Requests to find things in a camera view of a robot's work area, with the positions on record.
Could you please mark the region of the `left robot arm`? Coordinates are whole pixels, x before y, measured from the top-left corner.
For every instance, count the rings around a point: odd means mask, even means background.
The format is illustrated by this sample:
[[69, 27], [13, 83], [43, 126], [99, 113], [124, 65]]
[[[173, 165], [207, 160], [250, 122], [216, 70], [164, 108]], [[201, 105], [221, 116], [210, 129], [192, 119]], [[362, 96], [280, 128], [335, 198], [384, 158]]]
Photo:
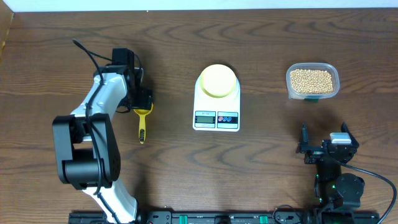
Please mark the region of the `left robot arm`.
[[103, 210], [104, 223], [142, 223], [137, 200], [119, 178], [121, 155], [111, 120], [123, 100], [136, 100], [145, 89], [144, 71], [107, 65], [69, 115], [52, 123], [58, 177], [89, 195]]

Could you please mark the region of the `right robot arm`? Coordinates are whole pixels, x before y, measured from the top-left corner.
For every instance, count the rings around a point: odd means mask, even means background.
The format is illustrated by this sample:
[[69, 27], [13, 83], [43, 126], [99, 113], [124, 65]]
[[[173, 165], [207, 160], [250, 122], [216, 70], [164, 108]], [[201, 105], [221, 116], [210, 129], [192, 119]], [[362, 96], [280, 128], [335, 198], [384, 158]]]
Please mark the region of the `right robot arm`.
[[341, 167], [352, 160], [358, 147], [345, 123], [340, 132], [331, 133], [320, 146], [310, 145], [307, 126], [302, 125], [298, 151], [304, 155], [305, 164], [316, 166], [314, 192], [320, 199], [319, 206], [303, 214], [303, 223], [355, 222], [353, 213], [361, 205], [364, 180], [352, 173], [343, 173]]

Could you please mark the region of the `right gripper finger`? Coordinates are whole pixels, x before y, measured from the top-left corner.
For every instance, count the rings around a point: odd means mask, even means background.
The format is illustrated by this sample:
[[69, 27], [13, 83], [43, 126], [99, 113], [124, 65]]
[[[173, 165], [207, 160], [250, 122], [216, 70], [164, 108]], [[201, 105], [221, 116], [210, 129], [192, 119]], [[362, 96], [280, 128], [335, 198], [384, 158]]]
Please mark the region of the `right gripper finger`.
[[300, 139], [297, 146], [297, 152], [304, 154], [306, 151], [308, 151], [308, 147], [309, 147], [308, 129], [307, 125], [303, 123], [301, 127]]
[[349, 130], [348, 125], [345, 122], [342, 123], [340, 129], [341, 129], [342, 133], [345, 133], [346, 135], [349, 136], [349, 138], [351, 139], [351, 143], [357, 143], [358, 142], [356, 140], [356, 138], [351, 134], [351, 131]]

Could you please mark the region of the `yellow measuring scoop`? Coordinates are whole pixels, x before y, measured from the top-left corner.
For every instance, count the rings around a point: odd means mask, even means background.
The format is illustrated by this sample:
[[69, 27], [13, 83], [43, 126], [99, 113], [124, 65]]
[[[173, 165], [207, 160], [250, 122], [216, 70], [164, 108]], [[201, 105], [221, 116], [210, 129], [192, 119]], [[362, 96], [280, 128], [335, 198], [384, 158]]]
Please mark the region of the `yellow measuring scoop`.
[[134, 109], [135, 114], [139, 116], [139, 142], [141, 144], [144, 144], [146, 140], [146, 116], [151, 114], [153, 108], [154, 104], [151, 104], [149, 110]]

